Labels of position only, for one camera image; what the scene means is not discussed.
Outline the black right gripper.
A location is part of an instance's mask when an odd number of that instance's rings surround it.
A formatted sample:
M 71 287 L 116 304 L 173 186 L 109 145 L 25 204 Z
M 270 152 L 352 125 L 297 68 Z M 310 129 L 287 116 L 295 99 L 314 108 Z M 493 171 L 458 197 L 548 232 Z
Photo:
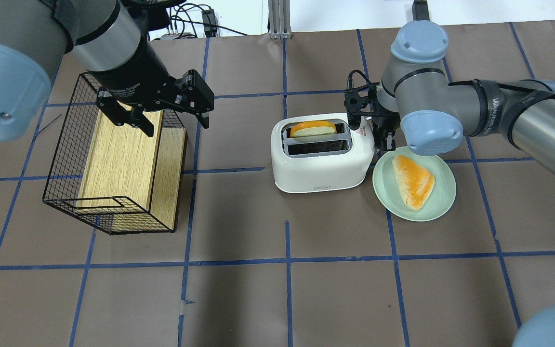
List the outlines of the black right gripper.
M 399 113 L 383 107 L 377 99 L 370 101 L 370 121 L 374 140 L 380 141 L 381 152 L 391 152 L 396 149 L 395 134 L 399 128 Z

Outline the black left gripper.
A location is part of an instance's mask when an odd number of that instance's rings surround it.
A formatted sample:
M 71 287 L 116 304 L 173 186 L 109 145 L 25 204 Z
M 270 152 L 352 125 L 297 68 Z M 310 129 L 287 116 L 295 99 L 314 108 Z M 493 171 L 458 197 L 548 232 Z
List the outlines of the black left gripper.
M 182 76 L 181 94 L 176 79 L 147 41 L 140 41 L 129 59 L 116 68 L 95 73 L 101 88 L 95 105 L 116 127 L 127 124 L 139 128 L 147 137 L 154 136 L 154 125 L 144 111 L 171 108 L 192 114 L 202 128 L 209 128 L 207 113 L 214 110 L 214 92 L 196 70 Z M 124 105 L 132 106 L 130 110 Z

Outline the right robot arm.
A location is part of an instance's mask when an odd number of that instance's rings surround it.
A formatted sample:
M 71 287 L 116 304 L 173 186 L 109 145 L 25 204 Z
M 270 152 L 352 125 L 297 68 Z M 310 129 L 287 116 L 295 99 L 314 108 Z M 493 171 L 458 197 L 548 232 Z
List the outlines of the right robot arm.
M 449 36 L 427 20 L 383 41 L 390 53 L 379 105 L 399 117 L 408 147 L 449 152 L 462 137 L 498 135 L 526 159 L 504 164 L 472 158 L 480 204 L 495 252 L 487 257 L 399 258 L 396 268 L 412 347 L 555 347 L 555 251 L 511 251 L 502 236 L 537 237 L 555 217 L 555 82 L 534 78 L 449 82 Z M 555 223 L 542 226 L 555 237 Z

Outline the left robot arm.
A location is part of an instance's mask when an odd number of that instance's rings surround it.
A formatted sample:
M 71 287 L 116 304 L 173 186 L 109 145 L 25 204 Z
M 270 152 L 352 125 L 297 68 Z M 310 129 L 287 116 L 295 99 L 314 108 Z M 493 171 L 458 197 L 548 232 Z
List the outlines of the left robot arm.
M 178 0 L 0 0 L 0 141 L 21 137 L 48 101 L 66 53 L 99 83 L 95 105 L 116 125 L 152 137 L 145 112 L 164 109 L 194 115 L 209 127 L 214 93 L 196 70 L 180 79 L 148 44 L 150 11 Z

